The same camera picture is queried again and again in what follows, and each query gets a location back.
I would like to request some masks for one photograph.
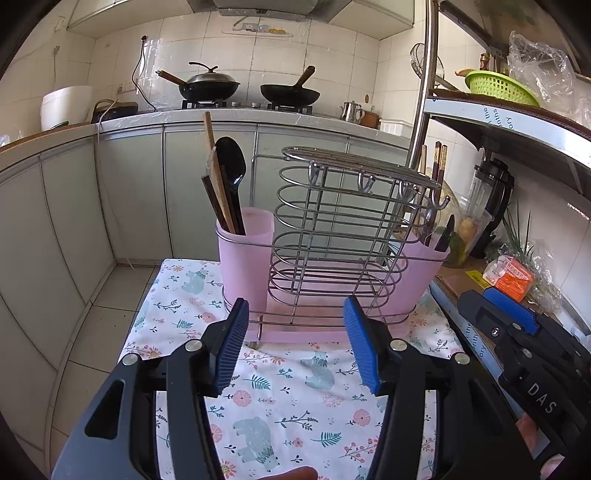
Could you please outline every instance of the metal wire rack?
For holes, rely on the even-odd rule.
[[[368,316],[404,321],[410,312],[396,311],[388,300],[404,281],[408,260],[430,261],[403,250],[431,233],[429,220],[449,202],[438,202],[439,184],[358,155],[310,147],[282,152],[288,163],[279,172],[285,185],[277,191],[269,302],[257,312],[257,339],[266,325],[275,333],[336,339],[337,329],[344,334],[342,306],[352,294]]]

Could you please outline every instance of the orange package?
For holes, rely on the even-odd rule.
[[[523,300],[534,284],[532,273],[509,255],[489,263],[482,278],[516,301]]]

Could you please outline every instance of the silver screw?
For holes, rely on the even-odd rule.
[[[453,359],[460,365],[467,365],[470,363],[470,357],[465,353],[456,353]]]
[[[139,357],[135,353],[128,353],[123,357],[122,362],[124,365],[130,366],[136,363],[138,361],[138,358]]]
[[[197,350],[201,350],[202,347],[201,340],[189,340],[185,343],[185,350],[187,352],[196,352]]]
[[[390,342],[390,348],[395,352],[404,352],[407,347],[407,343],[400,338],[396,338]]]

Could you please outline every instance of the black cable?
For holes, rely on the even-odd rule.
[[[137,84],[137,82],[134,80],[134,75],[135,75],[135,71],[138,69],[139,64],[142,62],[142,59],[144,59],[144,61],[146,61],[146,58],[144,56],[144,46],[146,43],[146,40],[148,40],[148,37],[146,37],[145,35],[142,37],[142,50],[141,53],[139,54],[139,59],[138,59],[138,64],[135,66],[133,73],[131,74],[131,81],[134,83],[135,87],[139,90],[139,92],[142,94],[142,97],[144,97],[144,100],[147,102],[147,104],[152,107],[154,109],[154,112],[156,111],[156,107],[154,105],[152,105],[150,103],[150,101],[146,98],[146,96],[144,95],[144,93],[142,92],[142,89],[139,87],[139,85]]]

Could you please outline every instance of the table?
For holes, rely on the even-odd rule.
[[[227,316],[219,263],[164,260],[121,352],[156,358],[209,323]],[[427,290],[407,338],[422,353],[449,358],[462,347]],[[157,448],[162,479],[174,478],[168,450],[166,393],[157,394]],[[377,444],[386,397],[361,384],[348,343],[263,343],[243,346],[232,383],[206,398],[217,455],[226,479],[258,479],[297,466],[320,480],[364,480]],[[431,477],[436,426],[434,391],[427,391],[417,479]]]

